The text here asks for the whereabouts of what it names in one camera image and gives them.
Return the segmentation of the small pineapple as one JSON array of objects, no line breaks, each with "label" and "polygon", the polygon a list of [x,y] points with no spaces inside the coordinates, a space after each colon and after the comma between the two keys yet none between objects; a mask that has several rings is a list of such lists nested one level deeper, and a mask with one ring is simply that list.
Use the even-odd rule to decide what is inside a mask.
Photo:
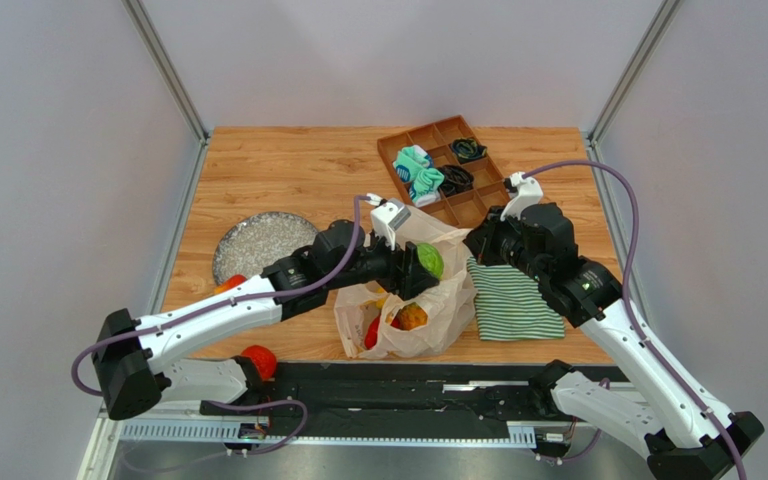
[{"label": "small pineapple", "polygon": [[410,331],[423,327],[428,323],[428,314],[417,303],[411,303],[401,308],[391,321],[391,326],[402,330]]}]

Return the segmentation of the translucent beige plastic bag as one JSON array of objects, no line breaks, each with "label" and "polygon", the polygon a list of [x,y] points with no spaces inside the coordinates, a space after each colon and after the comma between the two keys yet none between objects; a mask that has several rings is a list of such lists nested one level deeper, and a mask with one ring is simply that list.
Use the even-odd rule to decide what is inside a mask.
[{"label": "translucent beige plastic bag", "polygon": [[[410,331],[391,326],[395,314],[408,301],[385,293],[375,282],[350,286],[337,292],[334,306],[336,326],[345,353],[350,358],[383,360],[442,354],[474,319],[476,289],[467,270],[471,253],[463,243],[467,229],[457,229],[413,207],[410,218],[397,231],[404,246],[429,243],[441,253],[445,269],[440,284],[412,300],[428,314],[428,323]],[[363,342],[371,321],[381,317],[377,345],[366,350]]]}]

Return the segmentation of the red bell pepper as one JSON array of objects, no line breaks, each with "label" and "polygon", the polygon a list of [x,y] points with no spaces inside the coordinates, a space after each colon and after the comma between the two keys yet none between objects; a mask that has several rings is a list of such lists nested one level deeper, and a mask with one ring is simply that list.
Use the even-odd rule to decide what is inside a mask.
[{"label": "red bell pepper", "polygon": [[369,324],[364,337],[364,342],[363,342],[364,348],[366,350],[371,350],[377,345],[378,338],[379,338],[380,325],[381,325],[380,316],[375,317]]}]

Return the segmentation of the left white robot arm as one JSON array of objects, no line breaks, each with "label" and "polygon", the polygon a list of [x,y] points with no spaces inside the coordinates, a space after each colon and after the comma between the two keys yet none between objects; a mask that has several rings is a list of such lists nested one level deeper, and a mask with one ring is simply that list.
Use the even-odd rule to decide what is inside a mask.
[{"label": "left white robot arm", "polygon": [[126,420],[163,401],[230,403],[256,384],[251,361],[190,362],[188,356],[241,331],[269,326],[325,304],[330,292],[377,283],[411,300],[439,283],[418,245],[389,243],[348,220],[333,222],[239,286],[187,307],[134,318],[127,309],[104,320],[91,361],[108,416]]}]

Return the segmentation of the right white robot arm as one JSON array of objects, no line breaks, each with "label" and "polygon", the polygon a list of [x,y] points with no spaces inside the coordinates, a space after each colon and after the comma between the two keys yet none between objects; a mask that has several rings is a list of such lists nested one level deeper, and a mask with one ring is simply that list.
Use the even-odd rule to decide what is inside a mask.
[{"label": "right white robot arm", "polygon": [[465,240],[481,265],[507,265],[536,281],[547,305],[615,362],[644,398],[639,405],[555,360],[534,377],[549,408],[582,419],[646,460],[657,479],[747,476],[743,456],[764,427],[698,382],[645,325],[621,282],[578,252],[572,222],[554,203],[517,217],[489,209]]}]

